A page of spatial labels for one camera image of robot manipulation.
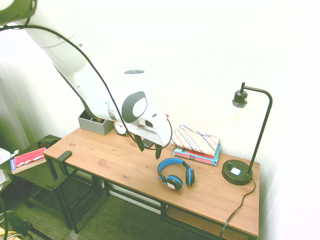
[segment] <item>black desk lamp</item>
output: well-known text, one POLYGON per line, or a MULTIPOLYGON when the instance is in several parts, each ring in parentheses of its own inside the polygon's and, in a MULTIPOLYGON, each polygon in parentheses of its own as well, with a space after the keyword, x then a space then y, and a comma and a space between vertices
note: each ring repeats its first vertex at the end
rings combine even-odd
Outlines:
POLYGON ((262 89, 258 89, 258 88, 254 88, 254 87, 250 87, 250 86, 245 86, 245 82, 243 82, 241 85, 241 89, 235 92, 234 99, 232 100, 232 103, 235 107, 244 108, 247 105, 248 94, 244 91, 244 89, 266 94, 269 97, 269 106, 267 108, 267 111, 266 111, 266 114, 264 117, 264 121, 262 124, 262 128, 260 131, 258 141, 257 141, 255 149, 254 149, 254 153, 253 153, 253 156, 252 156, 252 159, 250 162, 250 166, 248 164, 244 163, 243 161, 234 160, 234 159, 226 161, 222 166, 223 177, 228 182, 235 184, 235 185, 246 185, 252 179, 252 175, 253 175, 252 166, 254 164, 254 161, 255 161, 255 158, 257 155, 257 151, 259 148, 259 144, 260 144, 262 135, 264 133, 266 123, 267 123, 267 120, 269 117, 269 113, 271 110, 271 106, 272 106, 272 97, 271 97, 270 93, 268 93, 267 91, 262 90, 262 89))

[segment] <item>stack of books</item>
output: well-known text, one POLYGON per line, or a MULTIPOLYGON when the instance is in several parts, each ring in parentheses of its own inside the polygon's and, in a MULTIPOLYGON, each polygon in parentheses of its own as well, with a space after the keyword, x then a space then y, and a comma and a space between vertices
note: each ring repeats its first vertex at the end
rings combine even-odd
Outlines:
POLYGON ((221 152, 220 138, 201 134, 181 125, 172 135, 171 144, 177 146, 174 155, 216 166, 221 152))
POLYGON ((12 174, 20 173, 24 170, 45 163, 46 158, 44 156, 45 147, 31 151, 15 158, 10 159, 10 166, 12 174))

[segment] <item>blue headphones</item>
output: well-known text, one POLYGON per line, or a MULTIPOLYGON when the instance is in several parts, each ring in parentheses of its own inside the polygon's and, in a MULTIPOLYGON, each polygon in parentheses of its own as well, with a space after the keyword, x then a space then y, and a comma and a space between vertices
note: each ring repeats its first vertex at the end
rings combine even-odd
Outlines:
POLYGON ((165 177, 162 173, 161 170, 164 169, 164 167, 171 165, 171 164, 182 164, 185 167, 185 182, 187 185, 192 185, 195 183, 195 171, 190 167, 188 163, 185 161, 181 160, 180 158, 167 158, 163 160, 159 166, 158 166, 158 175, 159 179, 167 184, 169 188, 173 190, 180 190, 183 186, 182 180, 177 177, 176 175, 170 175, 168 177, 165 177))

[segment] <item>striped cloth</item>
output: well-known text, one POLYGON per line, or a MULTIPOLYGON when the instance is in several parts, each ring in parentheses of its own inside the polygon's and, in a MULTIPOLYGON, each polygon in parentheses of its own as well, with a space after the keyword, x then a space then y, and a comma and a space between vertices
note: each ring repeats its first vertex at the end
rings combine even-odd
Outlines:
POLYGON ((172 145, 197 151, 199 153, 214 156, 220 138, 211 134, 201 134, 194 132, 187 127, 180 126, 172 135, 170 143, 172 145))

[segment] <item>lower shelf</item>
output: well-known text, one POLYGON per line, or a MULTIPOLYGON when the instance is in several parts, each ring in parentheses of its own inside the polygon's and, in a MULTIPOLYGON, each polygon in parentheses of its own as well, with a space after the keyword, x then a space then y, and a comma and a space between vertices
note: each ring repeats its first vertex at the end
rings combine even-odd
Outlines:
MULTIPOLYGON (((203 218, 194 216, 185 211, 181 211, 175 207, 168 206, 166 209, 166 215, 171 219, 169 220, 169 222, 173 222, 175 224, 178 224, 186 228, 190 228, 190 227, 196 228, 196 229, 199 229, 200 231, 204 231, 206 233, 210 233, 215 236, 220 236, 220 232, 222 230, 222 226, 218 224, 215 224, 203 218)), ((227 240, 248 240, 249 239, 248 236, 242 235, 241 233, 232 231, 230 229, 225 229, 222 237, 227 240)))

